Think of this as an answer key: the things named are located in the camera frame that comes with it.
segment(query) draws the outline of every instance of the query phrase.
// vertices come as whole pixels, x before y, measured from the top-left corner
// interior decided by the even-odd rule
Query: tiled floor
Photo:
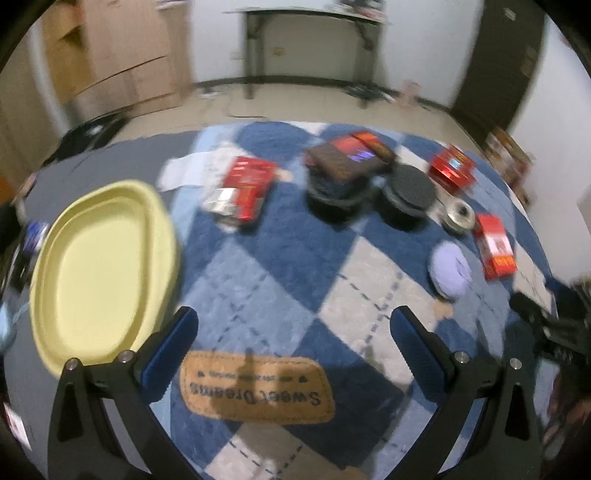
[[[179,107],[149,113],[131,120],[113,142],[160,133],[199,130],[208,125],[236,121],[234,116],[254,116],[259,120],[296,120],[363,125],[408,132],[453,143],[478,152],[478,147],[446,113],[413,107],[402,109],[385,100],[361,109],[357,99],[340,89],[304,85],[263,85],[253,100],[246,100],[239,85],[221,87],[223,93],[202,98],[195,91]]]

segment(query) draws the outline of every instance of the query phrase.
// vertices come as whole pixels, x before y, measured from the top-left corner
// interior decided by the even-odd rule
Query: black round container
[[[399,165],[378,195],[376,209],[387,224],[408,230],[421,224],[435,199],[435,186],[425,173]]]
[[[357,179],[343,197],[336,197],[327,189],[326,179],[314,174],[308,176],[306,201],[311,212],[328,223],[343,223],[354,217],[371,192],[371,180]]]

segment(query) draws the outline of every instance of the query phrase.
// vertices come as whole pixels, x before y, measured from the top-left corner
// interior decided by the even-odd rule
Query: yellow plate
[[[174,229],[149,185],[120,181],[72,203],[51,227],[33,272],[31,325],[56,377],[64,362],[110,362],[160,327],[174,288]]]

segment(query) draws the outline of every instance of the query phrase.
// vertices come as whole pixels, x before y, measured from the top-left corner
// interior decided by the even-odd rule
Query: round lid
[[[453,199],[446,205],[446,215],[453,226],[461,230],[472,230],[476,215],[470,205],[462,199]]]
[[[431,179],[411,165],[399,165],[390,179],[390,186],[393,193],[416,209],[427,210],[436,198]]]

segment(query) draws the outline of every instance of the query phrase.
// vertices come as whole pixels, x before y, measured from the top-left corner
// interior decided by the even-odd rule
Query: blue and white rug
[[[518,273],[486,282],[471,235],[450,237],[438,208],[426,228],[405,233],[370,212],[336,229],[309,213],[304,149],[363,128],[305,122],[254,122],[210,127],[193,151],[226,149],[275,161],[293,175],[277,183],[261,224],[245,235],[221,228],[199,208],[207,187],[184,187],[172,217],[183,249],[183,304],[199,315],[195,350],[305,356],[326,372],[336,404],[334,418],[317,425],[277,426],[212,420],[186,407],[178,376],[153,409],[174,444],[204,478],[345,478],[354,467],[381,480],[396,466],[436,406],[413,376],[389,332],[389,314],[410,306],[451,351],[497,358],[519,357],[536,382],[534,402],[545,410],[556,368],[532,354],[528,327],[509,309],[509,295],[523,291],[548,309],[544,287],[551,275],[537,235],[521,205],[486,161],[467,152],[478,170],[466,200],[476,212],[498,215],[514,249]],[[376,130],[402,162],[424,171],[443,144]],[[470,291],[453,306],[437,299],[427,279],[436,243],[456,241],[473,271]],[[445,468],[453,466],[475,426],[475,404]]]

